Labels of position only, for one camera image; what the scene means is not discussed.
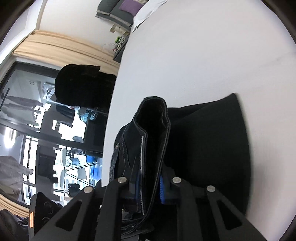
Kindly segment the grey upholstered headboard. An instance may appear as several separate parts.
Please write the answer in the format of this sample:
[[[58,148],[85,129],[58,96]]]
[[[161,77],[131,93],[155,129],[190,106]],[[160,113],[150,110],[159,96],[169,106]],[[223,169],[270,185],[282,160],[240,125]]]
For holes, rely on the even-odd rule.
[[[130,32],[131,26],[133,25],[133,15],[119,9],[120,5],[124,0],[103,0],[97,7],[96,17],[104,21],[108,21],[117,27]]]

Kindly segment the beige curtain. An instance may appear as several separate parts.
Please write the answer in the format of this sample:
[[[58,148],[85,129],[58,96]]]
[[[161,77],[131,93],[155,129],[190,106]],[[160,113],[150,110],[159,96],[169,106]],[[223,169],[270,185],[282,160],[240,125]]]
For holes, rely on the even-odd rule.
[[[109,51],[86,40],[36,30],[13,51],[13,55],[64,67],[68,64],[97,65],[104,73],[118,75],[119,63]]]

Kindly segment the white pillow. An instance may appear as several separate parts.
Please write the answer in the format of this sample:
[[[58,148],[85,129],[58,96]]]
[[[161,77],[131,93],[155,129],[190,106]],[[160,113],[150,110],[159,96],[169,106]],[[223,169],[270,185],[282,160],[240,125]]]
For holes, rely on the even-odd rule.
[[[147,20],[158,8],[168,0],[150,0],[133,17],[131,32],[134,32],[145,20]]]

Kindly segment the black denim pants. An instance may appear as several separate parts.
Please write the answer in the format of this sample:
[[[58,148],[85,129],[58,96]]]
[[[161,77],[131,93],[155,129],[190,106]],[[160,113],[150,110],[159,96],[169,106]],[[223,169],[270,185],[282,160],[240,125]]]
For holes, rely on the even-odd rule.
[[[122,214],[122,234],[138,232],[140,240],[160,240],[163,174],[194,187],[214,186],[245,216],[251,160],[235,94],[182,108],[168,108],[157,96],[141,102],[116,136],[110,165],[110,182],[125,176],[138,190]]]

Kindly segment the large glass window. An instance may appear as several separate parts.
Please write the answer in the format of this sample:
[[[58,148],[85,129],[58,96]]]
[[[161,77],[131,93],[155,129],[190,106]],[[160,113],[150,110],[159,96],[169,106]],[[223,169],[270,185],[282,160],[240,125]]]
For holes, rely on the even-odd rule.
[[[24,207],[37,192],[66,204],[102,176],[108,110],[58,102],[59,71],[15,62],[1,83],[1,195]]]

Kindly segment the dark grey nightstand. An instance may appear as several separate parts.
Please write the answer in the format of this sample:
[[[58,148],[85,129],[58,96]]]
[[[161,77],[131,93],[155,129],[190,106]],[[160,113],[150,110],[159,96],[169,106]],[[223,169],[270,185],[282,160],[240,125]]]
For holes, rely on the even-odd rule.
[[[121,59],[122,59],[122,55],[123,52],[125,50],[125,46],[126,46],[127,40],[125,40],[120,47],[116,50],[115,54],[114,54],[114,58],[113,61],[117,62],[117,63],[121,63]]]

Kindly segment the black cloth on chair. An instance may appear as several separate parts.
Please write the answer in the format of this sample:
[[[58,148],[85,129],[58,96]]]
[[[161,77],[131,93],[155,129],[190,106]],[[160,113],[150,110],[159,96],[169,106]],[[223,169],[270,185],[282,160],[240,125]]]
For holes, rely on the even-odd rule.
[[[68,64],[55,79],[55,96],[61,104],[109,110],[116,76],[100,66]]]

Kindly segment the purple patterned pillow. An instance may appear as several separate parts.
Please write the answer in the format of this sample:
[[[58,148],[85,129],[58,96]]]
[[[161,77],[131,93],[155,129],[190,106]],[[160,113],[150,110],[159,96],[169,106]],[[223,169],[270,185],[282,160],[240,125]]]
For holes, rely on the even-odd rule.
[[[119,9],[135,16],[144,4],[145,2],[143,3],[134,0],[124,0]]]

